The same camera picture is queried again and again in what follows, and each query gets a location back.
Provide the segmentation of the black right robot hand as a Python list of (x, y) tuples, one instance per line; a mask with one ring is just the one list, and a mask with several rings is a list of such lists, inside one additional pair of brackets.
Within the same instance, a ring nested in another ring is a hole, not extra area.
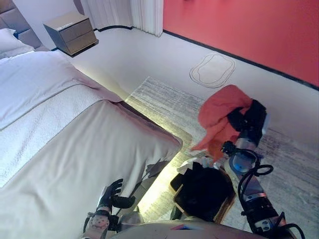
[(252, 100), (249, 109), (242, 114), (238, 107), (227, 115), (231, 126), (239, 132), (239, 138), (245, 138), (258, 146), (262, 138), (262, 129), (266, 121), (266, 108), (257, 100)]

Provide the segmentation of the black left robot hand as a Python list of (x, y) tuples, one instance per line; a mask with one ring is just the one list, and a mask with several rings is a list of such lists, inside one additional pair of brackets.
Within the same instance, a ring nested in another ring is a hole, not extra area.
[(120, 196), (122, 185), (123, 179), (118, 179), (104, 188), (97, 206), (97, 211), (103, 210), (111, 214), (113, 207), (119, 209), (128, 209), (135, 203), (136, 198), (134, 196)]

